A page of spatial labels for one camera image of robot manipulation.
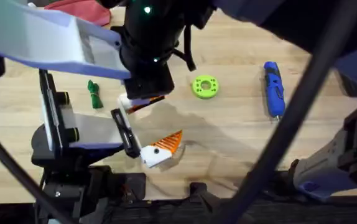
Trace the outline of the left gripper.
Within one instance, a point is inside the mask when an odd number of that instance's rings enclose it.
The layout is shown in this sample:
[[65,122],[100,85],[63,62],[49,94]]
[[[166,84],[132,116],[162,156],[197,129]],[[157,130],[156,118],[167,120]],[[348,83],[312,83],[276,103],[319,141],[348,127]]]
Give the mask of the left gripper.
[[[131,100],[126,93],[118,101],[125,110],[149,103],[149,99]],[[32,136],[31,161],[45,169],[84,169],[120,151],[131,158],[141,156],[151,168],[171,159],[182,140],[180,130],[141,149],[122,109],[104,118],[75,113],[71,104],[61,105],[48,94],[41,96],[41,102],[44,123]]]

